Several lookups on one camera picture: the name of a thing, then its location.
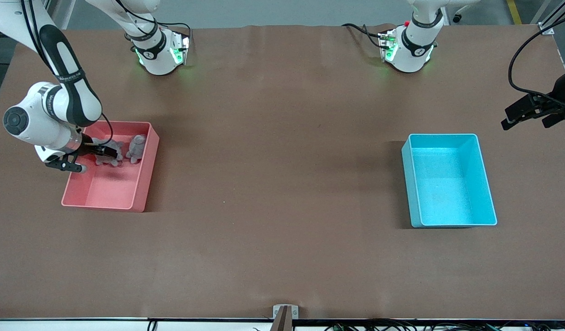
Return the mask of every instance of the pink bin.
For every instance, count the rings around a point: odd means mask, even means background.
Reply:
[[[160,138],[148,122],[111,121],[113,140],[123,141],[123,157],[129,150],[129,142],[137,134],[145,134],[147,140],[143,159],[131,164],[124,159],[119,167],[110,164],[96,165],[93,155],[78,157],[76,163],[88,167],[87,172],[73,172],[63,193],[62,205],[94,210],[142,212],[148,199],[149,182],[156,162]],[[98,121],[84,129],[84,133],[102,140],[108,139],[110,130],[106,121]]]

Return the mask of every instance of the plush toy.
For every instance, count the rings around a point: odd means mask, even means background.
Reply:
[[[98,138],[93,138],[92,142],[94,144],[101,144],[106,140],[100,140]],[[116,149],[117,151],[117,158],[114,159],[112,157],[108,157],[108,156],[103,156],[103,155],[95,155],[95,157],[97,157],[97,161],[96,164],[98,166],[100,166],[103,163],[109,163],[110,165],[112,165],[113,167],[118,167],[122,161],[123,161],[123,155],[121,154],[121,147],[123,147],[123,142],[117,142],[115,140],[111,140],[108,143],[104,144],[107,147],[110,147],[112,149]]]
[[[129,143],[129,151],[125,155],[131,158],[131,163],[137,163],[143,157],[143,149],[145,147],[146,137],[144,134],[138,134],[133,137],[131,143]]]

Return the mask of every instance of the metal bracket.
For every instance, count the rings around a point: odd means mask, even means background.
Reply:
[[[540,30],[543,30],[543,26],[541,22],[538,22],[538,27],[540,28]],[[553,34],[554,34],[554,29],[547,29],[542,33],[542,35],[553,35]]]
[[[291,316],[292,319],[299,319],[299,306],[295,305],[295,304],[276,304],[272,307],[272,318],[275,319],[276,318],[276,314],[278,314],[278,310],[280,310],[280,308],[282,306],[289,306],[289,308],[291,309]]]

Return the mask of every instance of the blue bin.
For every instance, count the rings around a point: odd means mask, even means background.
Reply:
[[[413,227],[497,224],[476,134],[411,134],[402,154]]]

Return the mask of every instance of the white robotic arm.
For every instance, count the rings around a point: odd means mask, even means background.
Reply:
[[[381,35],[384,61],[404,73],[414,73],[429,61],[435,38],[444,26],[444,6],[467,6],[480,0],[406,0],[413,7],[408,25]]]
[[[48,167],[84,172],[68,155],[94,153],[116,157],[114,149],[94,145],[79,126],[89,126],[102,114],[97,95],[86,80],[70,43],[57,29],[40,0],[0,0],[0,31],[34,50],[59,85],[38,82],[3,117],[15,138],[35,145]]]
[[[139,56],[139,62],[154,75],[171,73],[184,64],[190,36],[161,27],[151,15],[160,0],[86,0],[117,22]]]

